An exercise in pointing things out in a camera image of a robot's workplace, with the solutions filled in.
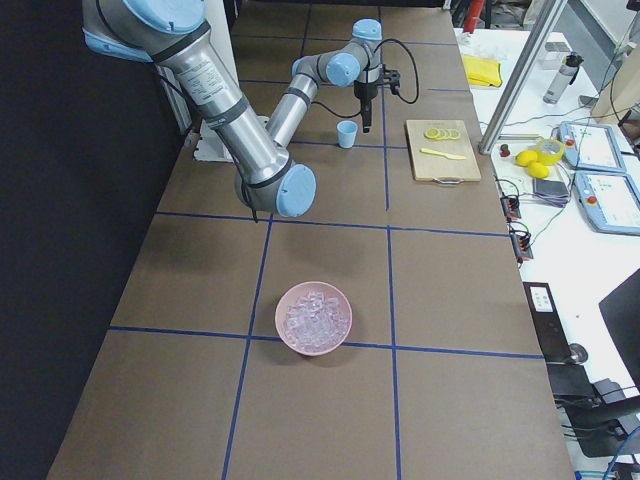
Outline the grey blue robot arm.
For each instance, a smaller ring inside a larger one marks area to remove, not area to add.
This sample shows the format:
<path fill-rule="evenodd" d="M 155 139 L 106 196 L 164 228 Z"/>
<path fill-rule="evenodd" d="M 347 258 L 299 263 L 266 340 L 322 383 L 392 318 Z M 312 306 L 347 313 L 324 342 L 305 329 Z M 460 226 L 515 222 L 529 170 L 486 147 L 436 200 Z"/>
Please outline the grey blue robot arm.
<path fill-rule="evenodd" d="M 371 126 L 371 101 L 383 80 L 382 26 L 354 23 L 339 50 L 305 56 L 269 120 L 251 107 L 211 43 L 202 1 L 85 1 L 83 33 L 90 50 L 170 69 L 205 124 L 221 139 L 236 165 L 236 193 L 252 211 L 299 217 L 315 199 L 312 170 L 287 150 L 318 88 L 352 86 L 362 126 Z"/>

